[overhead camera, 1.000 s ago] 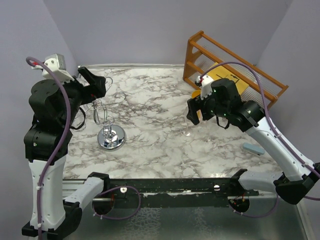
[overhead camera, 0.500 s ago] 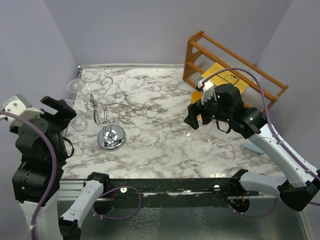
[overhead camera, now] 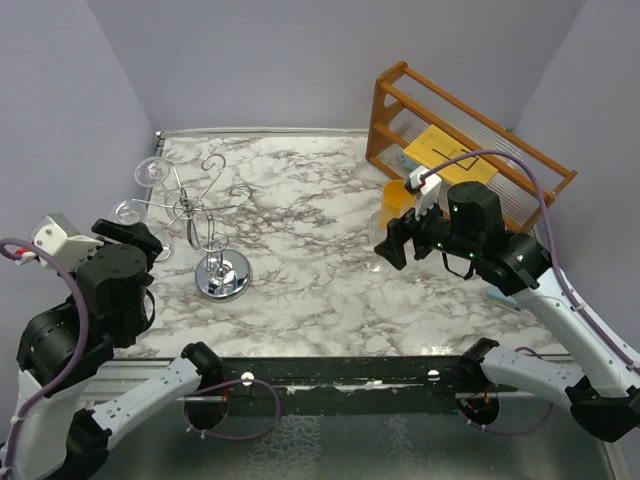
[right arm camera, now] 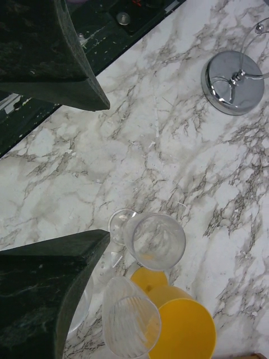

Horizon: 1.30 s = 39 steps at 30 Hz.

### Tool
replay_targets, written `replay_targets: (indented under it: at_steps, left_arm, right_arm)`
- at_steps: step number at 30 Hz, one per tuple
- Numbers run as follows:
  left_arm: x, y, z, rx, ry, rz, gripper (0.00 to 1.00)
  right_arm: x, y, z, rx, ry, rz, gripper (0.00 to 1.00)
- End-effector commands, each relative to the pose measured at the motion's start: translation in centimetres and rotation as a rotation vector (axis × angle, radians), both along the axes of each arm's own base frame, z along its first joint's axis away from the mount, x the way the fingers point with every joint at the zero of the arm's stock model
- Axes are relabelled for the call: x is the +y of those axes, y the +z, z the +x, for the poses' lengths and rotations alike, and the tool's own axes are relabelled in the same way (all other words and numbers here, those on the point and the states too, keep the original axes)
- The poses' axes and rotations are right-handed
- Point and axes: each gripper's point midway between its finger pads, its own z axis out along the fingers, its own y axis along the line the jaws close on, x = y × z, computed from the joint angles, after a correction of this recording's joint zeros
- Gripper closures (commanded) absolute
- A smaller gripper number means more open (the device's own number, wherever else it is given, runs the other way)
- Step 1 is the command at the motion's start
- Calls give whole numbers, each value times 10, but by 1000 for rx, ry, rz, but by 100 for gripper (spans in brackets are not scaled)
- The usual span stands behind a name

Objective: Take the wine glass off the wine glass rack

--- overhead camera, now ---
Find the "clear wine glass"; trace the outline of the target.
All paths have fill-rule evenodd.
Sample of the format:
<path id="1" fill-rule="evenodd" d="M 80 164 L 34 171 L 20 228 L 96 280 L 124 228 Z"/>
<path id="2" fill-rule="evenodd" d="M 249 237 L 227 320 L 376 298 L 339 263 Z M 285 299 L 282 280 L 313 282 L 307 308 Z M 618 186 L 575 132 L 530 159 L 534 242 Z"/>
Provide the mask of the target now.
<path id="1" fill-rule="evenodd" d="M 161 157 L 149 157 L 137 165 L 134 179 L 142 187 L 155 188 L 162 185 L 170 173 L 169 161 Z"/>
<path id="2" fill-rule="evenodd" d="M 145 223 L 147 208 L 138 199 L 125 200 L 112 208 L 108 219 L 120 225 Z"/>
<path id="3" fill-rule="evenodd" d="M 388 221 L 388 215 L 383 210 L 377 210 L 371 215 L 368 222 L 368 247 L 361 258 L 361 265 L 371 273 L 382 274 L 390 268 L 389 263 L 374 251 L 374 248 L 386 239 Z"/>

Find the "yellow plastic wine glass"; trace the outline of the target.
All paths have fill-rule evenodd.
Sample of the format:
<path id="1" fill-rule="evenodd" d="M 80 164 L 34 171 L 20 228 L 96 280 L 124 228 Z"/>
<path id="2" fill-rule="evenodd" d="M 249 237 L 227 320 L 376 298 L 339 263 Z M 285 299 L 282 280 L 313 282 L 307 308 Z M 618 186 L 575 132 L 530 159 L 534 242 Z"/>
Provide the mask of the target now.
<path id="1" fill-rule="evenodd" d="M 374 227 L 382 231 L 390 220 L 400 218 L 413 207 L 414 203 L 415 196 L 405 188 L 403 180 L 389 181 L 382 190 L 380 209 L 376 212 L 376 219 L 373 221 Z"/>

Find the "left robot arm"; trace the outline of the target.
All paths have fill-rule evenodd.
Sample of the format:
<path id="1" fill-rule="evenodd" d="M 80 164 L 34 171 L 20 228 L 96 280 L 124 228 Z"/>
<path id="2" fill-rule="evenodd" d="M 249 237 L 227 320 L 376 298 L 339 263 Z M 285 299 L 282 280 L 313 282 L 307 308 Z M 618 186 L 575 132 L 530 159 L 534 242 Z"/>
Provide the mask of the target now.
<path id="1" fill-rule="evenodd" d="M 161 242 L 143 223 L 100 219 L 90 235 L 63 215 L 45 216 L 29 240 L 6 238 L 4 257 L 55 270 L 70 294 L 27 324 L 19 343 L 19 395 L 1 449 L 5 479 L 85 479 L 140 423 L 170 402 L 214 392 L 222 360 L 201 342 L 161 373 L 94 408 L 79 401 L 116 350 L 132 346 L 155 318 L 151 269 Z"/>

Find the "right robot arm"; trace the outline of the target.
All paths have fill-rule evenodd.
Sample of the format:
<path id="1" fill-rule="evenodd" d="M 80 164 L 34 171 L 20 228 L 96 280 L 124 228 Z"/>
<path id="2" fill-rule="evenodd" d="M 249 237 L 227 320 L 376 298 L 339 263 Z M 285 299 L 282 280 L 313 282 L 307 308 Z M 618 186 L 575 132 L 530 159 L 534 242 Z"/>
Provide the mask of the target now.
<path id="1" fill-rule="evenodd" d="M 506 229 L 498 195 L 476 181 L 459 183 L 448 190 L 444 213 L 438 186 L 409 180 L 404 187 L 418 201 L 388 222 L 375 253 L 398 270 L 407 264 L 407 242 L 417 260 L 433 251 L 469 260 L 472 272 L 532 313 L 575 361 L 561 366 L 482 338 L 460 358 L 461 383 L 472 391 L 497 384 L 531 393 L 566 409 L 580 427 L 606 442 L 638 427 L 638 354 L 628 348 L 616 353 L 621 340 L 602 337 L 608 327 L 564 274 L 554 271 L 550 252 L 532 236 Z"/>

